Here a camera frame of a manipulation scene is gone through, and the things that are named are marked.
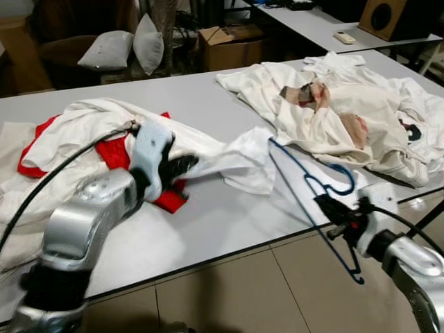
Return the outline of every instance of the crumpled clothing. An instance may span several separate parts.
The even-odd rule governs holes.
[[[168,112],[161,114],[163,117],[171,118]],[[23,150],[20,157],[19,164],[17,166],[17,172],[28,177],[41,178],[44,177],[47,172],[40,170],[38,167],[28,168],[22,164],[24,156],[29,152],[35,141],[43,134],[43,132],[54,122],[58,116],[51,117],[48,121],[37,125],[35,128],[34,140]],[[111,139],[106,142],[99,142],[96,146],[96,152],[100,155],[102,160],[106,163],[109,170],[122,168],[129,170],[130,168],[130,156],[126,151],[126,140],[128,136],[120,137],[118,139]],[[175,183],[170,189],[165,189],[162,195],[153,203],[158,207],[166,210],[169,213],[174,214],[182,207],[186,202],[186,196],[184,195],[185,180],[181,180],[179,186]]]
[[[428,173],[443,169],[444,99],[429,95],[411,78],[387,80],[362,67],[361,56],[328,53],[307,58],[299,72],[286,64],[264,62],[241,72],[216,75],[227,90],[247,102],[277,129],[281,144],[295,143],[323,162],[367,167],[414,187],[427,184]],[[294,105],[280,96],[282,88],[299,88],[314,79],[330,91],[330,106],[318,111]],[[398,113],[428,128],[420,150]],[[363,148],[353,142],[340,114],[357,115],[368,130]]]
[[[264,128],[253,128],[229,144],[177,121],[161,117],[135,105],[111,99],[93,99],[69,105],[34,142],[22,160],[25,167],[50,171],[80,147],[136,120],[156,121],[176,136],[170,158],[193,153],[200,157],[197,165],[181,178],[196,178],[220,172],[225,182],[252,194],[270,194],[275,181],[275,168],[269,157],[268,139],[273,135]],[[25,130],[16,131],[17,127]],[[16,171],[21,152],[34,138],[32,124],[5,123],[0,143],[1,177],[0,232],[24,198],[43,178],[28,178]],[[128,136],[126,150],[131,155],[135,139]],[[76,185],[84,178],[108,170],[96,151],[90,151],[61,171],[28,206],[20,218],[0,257],[0,269],[13,268],[34,258],[42,240],[42,231],[51,213],[68,200]]]
[[[301,88],[285,86],[279,95],[287,102],[303,108],[313,109],[315,113],[321,108],[328,108],[330,106],[330,92],[328,88],[324,84],[316,81],[304,85]],[[340,113],[339,119],[344,125],[345,130],[347,130],[355,147],[364,149],[368,134],[366,121],[353,113],[347,112]]]

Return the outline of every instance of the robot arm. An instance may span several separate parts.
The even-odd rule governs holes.
[[[350,249],[356,248],[364,257],[379,261],[410,302],[420,331],[444,333],[444,258],[404,234],[392,232],[390,221],[371,208],[377,205],[393,209],[391,190],[381,185],[364,188],[359,192],[356,210],[326,195],[315,200],[337,225],[327,236],[331,240],[342,236]]]
[[[47,223],[42,253],[22,279],[26,295],[8,332],[75,332],[109,231],[140,197],[131,172],[115,169],[84,182]]]
[[[80,327],[89,279],[108,233],[197,163],[193,155],[168,160],[173,142],[166,128],[145,123],[129,171],[115,169],[81,182],[52,213],[37,264],[22,277],[26,295],[8,332],[68,333]]]

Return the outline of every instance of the white cloth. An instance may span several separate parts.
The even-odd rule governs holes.
[[[275,168],[268,154],[268,139],[272,136],[268,130],[253,128],[233,142],[224,144],[174,120],[110,99],[80,101],[69,105],[35,141],[24,157],[23,164],[50,171],[80,147],[133,119],[138,122],[155,121],[174,133],[176,140],[170,157],[184,153],[194,153],[200,157],[199,163],[181,178],[221,172],[227,184],[243,191],[269,194],[273,190]],[[17,126],[21,125],[6,123],[0,136],[0,144],[8,147],[0,154],[0,162],[3,162],[0,164],[0,176],[3,170],[9,173],[8,179],[0,184],[0,231],[4,230],[24,198],[41,181],[12,171],[17,167],[21,151],[33,138],[33,125],[28,124],[30,127],[26,133],[31,135],[17,140],[21,144],[13,148],[10,142],[16,142],[17,136],[23,132],[17,131]],[[129,153],[133,144],[134,139],[126,140]],[[54,209],[72,196],[76,185],[83,178],[107,169],[105,162],[93,150],[61,171],[34,199],[19,220],[14,235],[0,257],[0,270],[17,266],[35,256],[44,224]]]
[[[427,184],[428,172],[443,169],[444,120],[439,112],[444,110],[444,99],[429,95],[411,78],[385,79],[362,67],[365,62],[359,55],[330,52],[305,62],[303,72],[265,62],[238,73],[218,74],[216,80],[270,121],[281,144],[295,143],[324,162],[365,166],[414,187]],[[328,108],[315,113],[280,96],[284,86],[301,87],[315,77],[330,91]],[[353,144],[338,116],[343,112],[366,122],[364,149]],[[428,128],[422,145],[409,145],[409,134],[398,120],[400,112]]]

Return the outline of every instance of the red cloth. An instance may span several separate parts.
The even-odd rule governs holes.
[[[171,118],[168,112],[162,113],[161,115],[166,118]],[[21,173],[22,175],[35,178],[41,178],[46,175],[46,172],[40,170],[39,168],[28,168],[23,166],[22,160],[33,146],[35,140],[37,140],[37,138],[53,123],[54,119],[57,117],[58,116],[52,117],[48,119],[47,122],[38,125],[35,128],[35,139],[23,150],[19,164],[17,165],[17,172]],[[125,149],[125,139],[126,137],[120,137],[118,139],[101,142],[96,145],[97,153],[102,157],[103,161],[105,161],[110,170],[117,168],[128,170],[130,168],[130,157]],[[183,192],[183,189],[185,188],[185,183],[185,180],[178,180],[174,184],[174,189],[164,191],[160,198],[154,202],[154,204],[172,214],[177,212],[177,210],[187,202],[187,199],[180,194],[180,192]]]
[[[59,115],[49,118],[46,121],[46,123],[42,123],[35,128],[35,139],[22,151],[22,156],[20,156],[19,164],[17,165],[17,172],[18,173],[21,173],[22,175],[29,176],[29,177],[34,177],[34,178],[41,178],[44,175],[46,175],[46,172],[40,170],[39,168],[28,168],[28,167],[24,166],[22,164],[22,161],[23,161],[24,157],[26,156],[26,154],[31,149],[31,147],[33,146],[35,140],[37,140],[37,138],[40,135],[42,135],[43,131],[46,130],[49,127],[49,125],[51,125],[53,123],[53,121],[56,120],[56,118],[58,116]]]
[[[128,170],[130,168],[130,157],[125,149],[125,139],[128,135],[96,145],[97,153],[103,158],[110,170],[117,168]]]

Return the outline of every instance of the white table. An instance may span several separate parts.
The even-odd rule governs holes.
[[[370,69],[388,78],[411,76],[427,91],[444,96],[442,87],[376,51],[357,54],[365,57]],[[288,63],[296,69],[303,66],[301,60]],[[214,82],[214,75],[161,78],[0,99],[0,121],[41,123],[62,112],[73,101],[110,97],[156,113],[168,111],[173,119],[225,142],[253,126],[267,126],[246,104],[219,87]],[[334,184],[346,186],[341,175],[308,155],[295,154],[325,182],[334,181]],[[306,197],[303,202],[315,221],[327,223],[314,201],[307,197],[308,188],[301,181],[299,169],[287,157],[279,153],[275,156],[295,190]],[[370,182],[384,182],[364,173]],[[439,177],[422,189],[397,186],[396,193],[402,200],[442,186],[443,178]],[[311,228],[281,179],[277,179],[270,197],[254,196],[229,187],[219,176],[191,181],[187,191],[190,200],[176,214],[145,204],[136,215],[110,233],[88,296],[125,289]],[[346,203],[354,201],[354,196],[344,198]],[[0,322],[10,319],[21,297],[17,288],[20,273],[16,272],[0,284]]]
[[[343,23],[318,8],[313,10],[292,11],[286,8],[265,8],[257,6],[259,10],[276,19],[291,30],[311,40],[326,51],[347,53],[369,49],[387,49],[401,44],[416,44],[420,42],[437,42],[441,37],[430,35],[419,40],[401,40],[387,42],[358,28],[358,23]],[[356,39],[352,45],[346,45],[336,39],[333,34],[343,31]]]

